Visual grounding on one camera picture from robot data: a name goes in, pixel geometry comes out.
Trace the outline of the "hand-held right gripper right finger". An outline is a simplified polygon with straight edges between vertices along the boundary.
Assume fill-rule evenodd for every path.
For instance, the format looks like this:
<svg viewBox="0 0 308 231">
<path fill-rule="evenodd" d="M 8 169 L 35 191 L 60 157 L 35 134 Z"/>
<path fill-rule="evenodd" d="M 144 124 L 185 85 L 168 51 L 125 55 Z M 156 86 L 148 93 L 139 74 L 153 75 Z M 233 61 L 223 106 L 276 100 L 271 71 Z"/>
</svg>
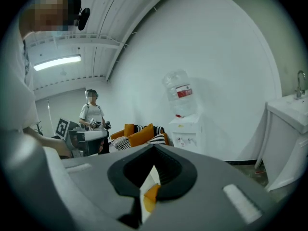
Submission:
<svg viewBox="0 0 308 231">
<path fill-rule="evenodd" d="M 258 231 L 277 212 L 265 189 L 228 163 L 171 146 L 159 148 L 191 162 L 197 179 L 181 198 L 158 201 L 143 231 Z"/>
</svg>

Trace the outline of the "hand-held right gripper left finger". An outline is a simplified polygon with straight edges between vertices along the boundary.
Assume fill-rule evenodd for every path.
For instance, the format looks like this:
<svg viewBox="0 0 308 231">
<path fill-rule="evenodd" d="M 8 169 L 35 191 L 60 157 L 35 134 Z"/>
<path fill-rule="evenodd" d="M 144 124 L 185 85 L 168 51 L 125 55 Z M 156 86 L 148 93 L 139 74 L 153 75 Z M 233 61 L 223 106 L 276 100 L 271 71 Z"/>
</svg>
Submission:
<svg viewBox="0 0 308 231">
<path fill-rule="evenodd" d="M 155 216 L 142 224 L 140 188 L 155 148 L 61 161 L 61 197 L 81 231 L 154 231 Z"/>
</svg>

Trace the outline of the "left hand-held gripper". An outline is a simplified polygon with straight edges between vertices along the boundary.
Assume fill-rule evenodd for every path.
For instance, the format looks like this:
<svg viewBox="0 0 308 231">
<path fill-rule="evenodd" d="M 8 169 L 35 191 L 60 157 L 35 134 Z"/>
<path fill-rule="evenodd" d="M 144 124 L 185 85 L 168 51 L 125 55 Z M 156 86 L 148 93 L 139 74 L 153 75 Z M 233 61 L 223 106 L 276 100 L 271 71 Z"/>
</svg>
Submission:
<svg viewBox="0 0 308 231">
<path fill-rule="evenodd" d="M 77 132 L 80 131 L 79 124 L 60 118 L 55 130 L 55 135 L 64 140 L 67 148 L 73 157 L 82 157 L 83 151 L 80 150 L 77 139 Z M 104 140 L 108 137 L 107 130 L 92 130 L 84 132 L 85 141 Z"/>
</svg>

